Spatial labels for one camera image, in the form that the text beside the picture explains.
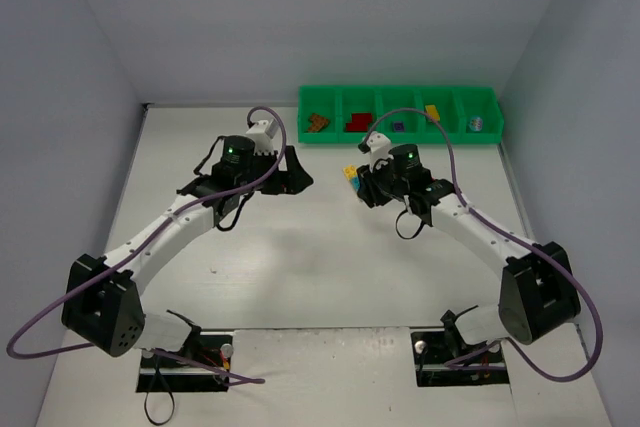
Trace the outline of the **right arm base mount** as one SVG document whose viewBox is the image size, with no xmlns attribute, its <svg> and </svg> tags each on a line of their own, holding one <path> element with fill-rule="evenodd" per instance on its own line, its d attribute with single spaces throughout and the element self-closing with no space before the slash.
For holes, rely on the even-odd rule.
<svg viewBox="0 0 640 427">
<path fill-rule="evenodd" d="M 455 321 L 460 317 L 446 311 L 435 329 L 410 332 L 416 385 L 431 387 L 478 387 L 510 383 L 499 344 L 466 343 Z"/>
</svg>

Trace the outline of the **red lego brick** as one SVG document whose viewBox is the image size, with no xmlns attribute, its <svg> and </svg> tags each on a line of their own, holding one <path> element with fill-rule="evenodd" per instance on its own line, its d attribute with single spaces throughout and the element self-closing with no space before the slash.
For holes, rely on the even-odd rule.
<svg viewBox="0 0 640 427">
<path fill-rule="evenodd" d="M 345 122 L 344 130 L 347 133 L 366 133 L 374 122 L 374 116 L 370 112 L 355 112 Z"/>
</svg>

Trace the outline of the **teal rounded lego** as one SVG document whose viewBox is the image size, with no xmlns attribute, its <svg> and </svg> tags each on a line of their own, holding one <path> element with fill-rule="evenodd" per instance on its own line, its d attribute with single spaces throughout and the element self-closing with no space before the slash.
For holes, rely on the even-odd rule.
<svg viewBox="0 0 640 427">
<path fill-rule="evenodd" d="M 480 116 L 472 116 L 467 124 L 468 130 L 472 133 L 480 133 L 483 131 L 484 121 Z"/>
</svg>

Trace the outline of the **teal lego brick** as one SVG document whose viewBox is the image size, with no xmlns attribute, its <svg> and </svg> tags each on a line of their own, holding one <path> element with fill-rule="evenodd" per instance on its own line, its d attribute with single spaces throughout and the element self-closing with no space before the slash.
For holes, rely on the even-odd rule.
<svg viewBox="0 0 640 427">
<path fill-rule="evenodd" d="M 354 192 L 357 193 L 360 189 L 360 180 L 357 175 L 349 179 L 350 185 L 353 188 Z"/>
</svg>

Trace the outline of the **yellow lego brick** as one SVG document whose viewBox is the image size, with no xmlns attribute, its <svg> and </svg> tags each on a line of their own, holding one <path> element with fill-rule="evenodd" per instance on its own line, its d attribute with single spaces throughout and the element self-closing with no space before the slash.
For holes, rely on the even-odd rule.
<svg viewBox="0 0 640 427">
<path fill-rule="evenodd" d="M 354 177 L 355 175 L 358 176 L 357 174 L 357 169 L 354 165 L 348 165 L 346 167 L 343 168 L 343 174 L 346 178 L 346 180 L 349 182 L 349 179 Z"/>
</svg>

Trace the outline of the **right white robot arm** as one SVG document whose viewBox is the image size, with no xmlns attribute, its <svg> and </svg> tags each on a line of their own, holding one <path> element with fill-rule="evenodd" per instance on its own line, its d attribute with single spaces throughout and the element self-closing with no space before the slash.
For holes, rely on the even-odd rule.
<svg viewBox="0 0 640 427">
<path fill-rule="evenodd" d="M 457 196 L 452 182 L 434 178 L 422 165 L 414 144 L 393 146 L 375 136 L 360 148 L 369 162 L 357 170 L 357 195 L 368 207 L 402 203 L 421 226 L 455 239 L 499 281 L 497 300 L 453 317 L 452 328 L 465 344 L 510 337 L 529 345 L 580 313 L 578 292 L 565 277 L 571 271 L 568 256 L 560 245 L 535 244 L 485 225 L 471 213 L 467 199 Z"/>
</svg>

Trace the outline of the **brown lego plate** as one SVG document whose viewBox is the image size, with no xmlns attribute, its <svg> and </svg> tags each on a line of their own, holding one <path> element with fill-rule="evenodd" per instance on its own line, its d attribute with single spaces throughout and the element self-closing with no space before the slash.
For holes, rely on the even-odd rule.
<svg viewBox="0 0 640 427">
<path fill-rule="evenodd" d="M 332 122 L 328 117 L 318 113 L 312 113 L 308 118 L 306 133 L 317 134 L 327 130 L 331 126 Z"/>
</svg>

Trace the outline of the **yellow half-round lego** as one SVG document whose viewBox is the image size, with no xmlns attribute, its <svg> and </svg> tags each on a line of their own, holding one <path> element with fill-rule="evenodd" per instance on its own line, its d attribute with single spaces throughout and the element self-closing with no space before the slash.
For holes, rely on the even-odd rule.
<svg viewBox="0 0 640 427">
<path fill-rule="evenodd" d="M 426 104 L 424 109 L 430 122 L 439 122 L 441 120 L 439 111 L 435 104 Z"/>
</svg>

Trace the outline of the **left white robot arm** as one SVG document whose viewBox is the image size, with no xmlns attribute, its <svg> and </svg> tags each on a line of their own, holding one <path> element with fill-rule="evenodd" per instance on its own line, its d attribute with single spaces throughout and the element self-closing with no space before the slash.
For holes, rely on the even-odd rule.
<svg viewBox="0 0 640 427">
<path fill-rule="evenodd" d="M 79 257 L 69 273 L 65 327 L 112 357 L 131 349 L 194 354 L 201 329 L 174 311 L 146 313 L 141 296 L 151 281 L 191 242 L 239 216 L 254 193 L 297 195 L 312 177 L 294 146 L 260 152 L 247 136 L 222 136 L 222 153 L 210 172 L 179 189 L 172 205 L 122 246 L 94 258 Z"/>
</svg>

